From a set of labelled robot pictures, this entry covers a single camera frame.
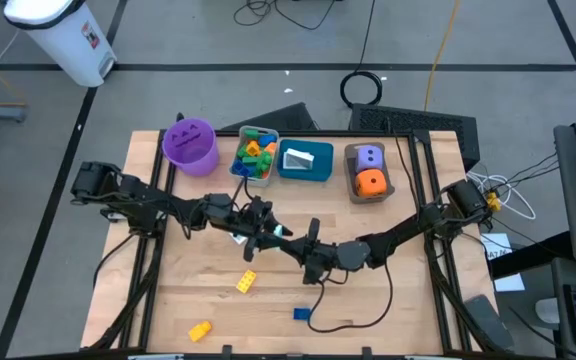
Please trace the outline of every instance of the floor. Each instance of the floor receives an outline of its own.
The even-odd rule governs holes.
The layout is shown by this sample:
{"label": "floor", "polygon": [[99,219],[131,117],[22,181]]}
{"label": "floor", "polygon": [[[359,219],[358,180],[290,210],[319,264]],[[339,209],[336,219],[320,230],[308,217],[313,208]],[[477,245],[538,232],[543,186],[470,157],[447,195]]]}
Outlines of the floor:
{"label": "floor", "polygon": [[[452,2],[376,1],[364,61],[385,79],[381,104],[421,110]],[[359,59],[370,10],[370,0],[335,3],[310,32],[274,12],[257,26],[236,25],[232,14],[244,0],[87,3],[121,64],[103,86],[78,87],[23,33],[0,66],[30,104],[25,123],[0,121],[0,332],[33,244],[37,252],[45,240],[9,356],[79,346],[107,230],[95,210],[68,203],[81,161],[123,164],[132,131],[167,127],[179,111],[220,128],[303,101],[322,128],[346,128],[350,111],[338,86]],[[280,1],[283,12],[307,24],[328,4]],[[1,13],[0,51],[14,32]],[[429,110],[477,118],[490,173],[532,165],[554,152],[554,126],[576,122],[576,0],[463,0],[442,64],[455,66],[439,68]],[[356,102],[373,92],[361,79],[348,85]],[[0,85],[0,102],[9,99]],[[67,148],[76,149],[72,166]],[[504,211],[502,221],[536,239],[567,228],[557,172],[520,190],[537,220]],[[518,353],[554,354],[505,309],[519,307],[537,323],[532,304],[552,293],[548,274],[525,273],[529,291],[498,296]]]}

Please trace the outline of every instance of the purple die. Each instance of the purple die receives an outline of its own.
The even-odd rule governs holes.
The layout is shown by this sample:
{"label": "purple die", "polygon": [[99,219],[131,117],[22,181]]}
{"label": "purple die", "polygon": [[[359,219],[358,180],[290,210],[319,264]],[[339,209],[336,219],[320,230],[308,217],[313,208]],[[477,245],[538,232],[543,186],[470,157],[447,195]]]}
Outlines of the purple die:
{"label": "purple die", "polygon": [[381,149],[372,146],[365,145],[359,148],[357,151],[357,174],[367,169],[379,169],[384,165],[384,154]]}

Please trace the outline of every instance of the wooden table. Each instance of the wooden table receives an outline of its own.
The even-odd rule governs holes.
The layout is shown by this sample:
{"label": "wooden table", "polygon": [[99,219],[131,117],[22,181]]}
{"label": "wooden table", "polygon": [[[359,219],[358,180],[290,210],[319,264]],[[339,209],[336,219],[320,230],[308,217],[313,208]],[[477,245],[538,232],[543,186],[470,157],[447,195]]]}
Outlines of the wooden table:
{"label": "wooden table", "polygon": [[[133,133],[123,171],[148,182],[157,147],[156,131]],[[440,186],[464,178],[459,147],[453,132],[432,132],[432,148]],[[319,237],[324,242],[344,242],[371,232],[391,228],[414,213],[408,179],[401,165],[394,138],[371,138],[386,147],[386,163],[396,188],[386,201],[355,205],[347,195],[342,159],[347,144],[366,138],[309,138],[334,145],[333,174],[325,183],[279,178],[273,175],[268,188],[250,188],[274,203],[277,219],[293,230],[295,236],[306,233],[310,219],[321,220]],[[236,137],[218,138],[220,161],[208,177],[192,178],[177,171],[173,193],[182,198],[198,198],[206,193],[230,193],[237,182],[227,168],[237,146]],[[411,171],[408,144],[399,139],[403,156]],[[423,148],[418,145],[424,187],[431,198]],[[163,188],[168,163],[160,176]],[[238,203],[246,202],[239,196]],[[423,237],[418,236],[397,248],[388,259],[394,282],[390,312],[378,325],[367,329],[346,329],[332,334],[310,331],[304,321],[292,318],[293,308],[312,307],[320,287],[302,285],[303,268],[294,259],[275,250],[258,253],[253,262],[243,260],[243,245],[237,245],[227,233],[208,227],[193,232],[186,240],[179,224],[170,220],[159,275],[155,308],[150,331],[149,352],[219,353],[224,344],[236,353],[309,353],[357,354],[362,346],[375,354],[442,353]],[[465,231],[479,237],[476,226]],[[111,224],[105,252],[127,234],[127,224]],[[97,340],[124,305],[135,259],[137,241],[112,257],[99,274],[82,345]],[[496,307],[494,289],[480,243],[462,236],[453,243],[453,251],[464,300],[484,294]],[[257,279],[247,294],[235,285],[247,270]],[[341,271],[333,278],[342,279]],[[388,282],[383,268],[364,268],[351,273],[343,286],[326,286],[326,293],[313,317],[313,325],[331,328],[341,324],[364,324],[376,319],[388,300]],[[459,348],[455,316],[446,301],[451,326],[452,346]],[[136,311],[131,344],[137,343],[142,310]],[[213,329],[200,342],[193,343],[187,332],[208,320]]]}

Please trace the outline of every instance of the purple bucket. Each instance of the purple bucket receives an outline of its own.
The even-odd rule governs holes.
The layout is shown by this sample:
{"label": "purple bucket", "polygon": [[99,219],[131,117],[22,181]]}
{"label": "purple bucket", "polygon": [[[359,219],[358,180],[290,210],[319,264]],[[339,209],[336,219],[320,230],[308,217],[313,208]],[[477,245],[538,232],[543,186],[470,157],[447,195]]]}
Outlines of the purple bucket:
{"label": "purple bucket", "polygon": [[163,150],[168,160],[188,175],[206,176],[219,162],[215,130],[201,119],[180,120],[166,130]]}

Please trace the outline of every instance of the white trash can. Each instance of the white trash can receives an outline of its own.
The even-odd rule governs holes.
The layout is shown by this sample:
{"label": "white trash can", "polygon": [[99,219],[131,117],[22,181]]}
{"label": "white trash can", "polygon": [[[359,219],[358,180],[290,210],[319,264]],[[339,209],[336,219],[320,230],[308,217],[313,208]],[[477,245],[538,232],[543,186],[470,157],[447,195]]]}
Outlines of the white trash can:
{"label": "white trash can", "polygon": [[117,61],[85,0],[9,0],[4,16],[81,86],[103,84]]}

